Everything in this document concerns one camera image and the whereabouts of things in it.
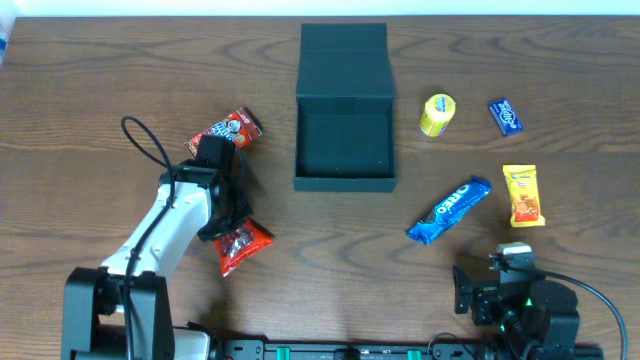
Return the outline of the Hello Panda biscuit box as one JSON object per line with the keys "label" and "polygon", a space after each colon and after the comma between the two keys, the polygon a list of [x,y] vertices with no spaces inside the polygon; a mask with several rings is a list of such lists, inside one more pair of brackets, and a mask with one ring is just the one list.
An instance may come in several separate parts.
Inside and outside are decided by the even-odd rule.
{"label": "Hello Panda biscuit box", "polygon": [[205,135],[223,137],[232,141],[236,147],[244,148],[261,137],[262,134],[263,130],[259,120],[249,108],[241,107],[223,120],[191,137],[184,143],[184,146],[195,157],[201,139]]}

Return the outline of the blue Oreo cookie pack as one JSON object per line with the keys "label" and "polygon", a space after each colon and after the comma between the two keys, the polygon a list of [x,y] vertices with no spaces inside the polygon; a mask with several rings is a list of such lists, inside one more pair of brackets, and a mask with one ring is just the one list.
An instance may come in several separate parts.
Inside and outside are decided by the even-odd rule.
{"label": "blue Oreo cookie pack", "polygon": [[407,237],[424,245],[430,245],[444,232],[459,223],[491,191],[492,186],[487,180],[472,176],[468,182],[456,188],[407,230]]}

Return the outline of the red candy bag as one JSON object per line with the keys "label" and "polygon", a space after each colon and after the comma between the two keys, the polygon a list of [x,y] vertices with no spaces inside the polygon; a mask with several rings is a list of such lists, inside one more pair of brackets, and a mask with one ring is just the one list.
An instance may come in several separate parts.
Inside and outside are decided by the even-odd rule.
{"label": "red candy bag", "polygon": [[247,218],[242,226],[214,241],[222,276],[228,276],[245,260],[272,243],[269,233],[253,219]]}

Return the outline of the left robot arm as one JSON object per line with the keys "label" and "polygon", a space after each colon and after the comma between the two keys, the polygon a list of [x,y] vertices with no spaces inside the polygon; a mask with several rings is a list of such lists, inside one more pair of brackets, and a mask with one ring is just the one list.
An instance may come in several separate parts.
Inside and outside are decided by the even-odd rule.
{"label": "left robot arm", "polygon": [[194,238],[215,240],[249,211],[231,174],[235,151],[204,150],[170,166],[141,223],[97,268],[77,267],[64,286],[64,359],[218,359],[205,328],[176,326],[169,282]]}

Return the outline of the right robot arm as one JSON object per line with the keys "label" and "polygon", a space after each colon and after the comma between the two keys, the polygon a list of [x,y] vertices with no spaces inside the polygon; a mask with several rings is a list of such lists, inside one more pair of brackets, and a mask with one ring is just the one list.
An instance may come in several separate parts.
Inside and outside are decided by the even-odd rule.
{"label": "right robot arm", "polygon": [[577,295],[549,280],[534,255],[493,254],[493,281],[474,280],[454,266],[454,310],[469,312],[476,326],[501,326],[477,347],[476,359],[573,359],[580,325]]}

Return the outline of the yellow Julie's biscuit packet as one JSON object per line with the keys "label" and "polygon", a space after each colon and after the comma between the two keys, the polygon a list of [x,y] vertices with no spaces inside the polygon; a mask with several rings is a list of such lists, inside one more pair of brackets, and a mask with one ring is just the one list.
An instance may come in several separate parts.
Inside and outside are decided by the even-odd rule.
{"label": "yellow Julie's biscuit packet", "polygon": [[514,228],[545,226],[541,212],[535,165],[504,165],[503,175],[511,204],[510,224]]}

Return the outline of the dark green open box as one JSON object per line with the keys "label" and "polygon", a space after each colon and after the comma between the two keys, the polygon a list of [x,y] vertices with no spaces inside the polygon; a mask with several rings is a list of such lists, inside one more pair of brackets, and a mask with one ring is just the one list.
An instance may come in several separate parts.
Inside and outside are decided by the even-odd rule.
{"label": "dark green open box", "polygon": [[394,190],[394,81],[385,24],[302,25],[296,105],[295,190]]}

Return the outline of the blue Eclipse mint tin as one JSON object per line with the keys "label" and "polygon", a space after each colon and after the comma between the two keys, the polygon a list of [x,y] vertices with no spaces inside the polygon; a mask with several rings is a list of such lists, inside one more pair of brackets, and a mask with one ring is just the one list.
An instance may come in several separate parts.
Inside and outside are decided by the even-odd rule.
{"label": "blue Eclipse mint tin", "polygon": [[517,135],[524,130],[519,117],[507,98],[500,98],[490,102],[488,109],[504,137]]}

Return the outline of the yellow gum canister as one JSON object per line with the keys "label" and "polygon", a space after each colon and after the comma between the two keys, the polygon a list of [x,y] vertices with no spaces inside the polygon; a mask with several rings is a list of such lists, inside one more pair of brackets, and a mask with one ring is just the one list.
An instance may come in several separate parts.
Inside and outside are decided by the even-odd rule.
{"label": "yellow gum canister", "polygon": [[419,126],[424,135],[438,137],[447,128],[456,113],[456,103],[448,94],[431,96],[424,104]]}

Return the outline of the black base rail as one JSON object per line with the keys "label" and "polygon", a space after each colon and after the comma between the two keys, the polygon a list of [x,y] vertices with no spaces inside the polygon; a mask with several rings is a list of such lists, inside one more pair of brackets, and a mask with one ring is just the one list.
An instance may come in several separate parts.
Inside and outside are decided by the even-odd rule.
{"label": "black base rail", "polygon": [[227,340],[216,359],[224,360],[503,360],[521,359],[498,343],[436,341],[431,344],[320,344]]}

